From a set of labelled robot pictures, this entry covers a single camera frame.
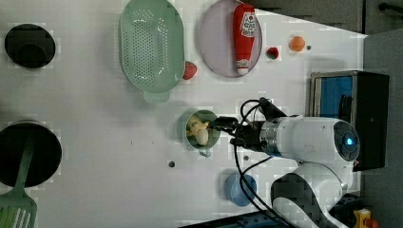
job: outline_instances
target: small bowl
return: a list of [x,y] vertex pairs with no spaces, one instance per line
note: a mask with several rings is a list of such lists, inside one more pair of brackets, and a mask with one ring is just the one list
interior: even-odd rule
[[183,134],[186,137],[187,142],[194,149],[199,150],[199,152],[202,156],[208,158],[211,156],[211,152],[210,152],[211,147],[213,147],[219,141],[221,133],[220,133],[220,131],[217,131],[215,129],[208,129],[207,145],[198,144],[198,142],[196,141],[196,138],[194,136],[187,137],[186,136],[186,130],[188,130],[187,122],[189,121],[190,117],[193,115],[198,116],[203,123],[213,122],[214,120],[217,119],[217,115],[209,110],[199,110],[196,112],[189,113],[189,115],[186,115],[185,121],[183,122],[183,124],[184,124]]
[[[256,192],[256,190],[258,189],[258,185],[255,179],[249,175],[245,175],[244,177],[246,178],[246,181],[251,185],[254,192]],[[242,182],[242,185],[245,189],[246,194],[253,200],[255,196],[249,190],[248,186],[244,182]],[[234,202],[237,206],[243,207],[251,203],[249,199],[245,196],[245,194],[243,194],[242,189],[240,188],[239,173],[232,174],[226,179],[224,184],[224,192],[228,200]]]

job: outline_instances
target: black lid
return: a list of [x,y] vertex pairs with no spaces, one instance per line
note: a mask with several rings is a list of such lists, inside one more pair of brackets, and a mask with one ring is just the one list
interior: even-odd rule
[[14,27],[5,39],[6,53],[21,67],[44,67],[53,59],[56,45],[51,35],[41,27],[24,24]]

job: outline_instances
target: green bowl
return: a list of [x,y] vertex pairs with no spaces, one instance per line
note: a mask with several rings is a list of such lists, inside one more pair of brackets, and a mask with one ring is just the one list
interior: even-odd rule
[[218,117],[216,114],[214,114],[212,111],[209,110],[199,110],[196,112],[192,112],[190,115],[187,115],[187,118],[185,119],[184,122],[184,131],[183,134],[186,137],[187,142],[194,148],[199,150],[200,154],[206,158],[211,156],[211,151],[210,149],[219,141],[220,138],[220,131],[214,130],[214,129],[208,129],[208,142],[207,145],[200,145],[196,141],[195,136],[186,136],[186,131],[189,130],[189,127],[187,126],[187,122],[189,119],[193,116],[196,115],[201,119],[203,123],[206,122],[212,122],[216,120]]

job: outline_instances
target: white tabletop surface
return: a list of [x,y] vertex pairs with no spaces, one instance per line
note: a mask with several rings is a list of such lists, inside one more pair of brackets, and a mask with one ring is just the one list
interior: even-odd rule
[[[36,227],[178,227],[256,211],[235,206],[222,193],[236,170],[230,138],[221,134],[206,159],[182,143],[177,120],[190,108],[239,117],[242,102],[261,96],[287,114],[304,114],[311,72],[362,69],[365,36],[257,10],[259,63],[244,77],[224,78],[207,67],[198,49],[199,22],[216,0],[172,0],[185,29],[185,59],[199,71],[176,86],[166,104],[147,104],[119,64],[118,25],[127,2],[0,2],[0,46],[12,27],[32,23],[53,35],[58,50],[50,65],[27,70],[0,48],[1,127],[43,122],[63,147],[57,174],[29,189],[38,204]],[[312,49],[291,53],[292,35],[303,36]],[[265,56],[269,47],[280,48],[279,60]],[[246,154],[251,160],[243,167],[266,157],[241,150]],[[259,195],[270,204],[271,182],[295,167],[275,159],[255,169]],[[0,184],[0,190],[10,189]]]

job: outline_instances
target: orange object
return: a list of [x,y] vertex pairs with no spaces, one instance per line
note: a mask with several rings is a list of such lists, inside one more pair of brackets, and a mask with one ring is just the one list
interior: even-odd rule
[[304,47],[305,40],[300,36],[294,37],[290,42],[290,49],[293,51],[302,51]]

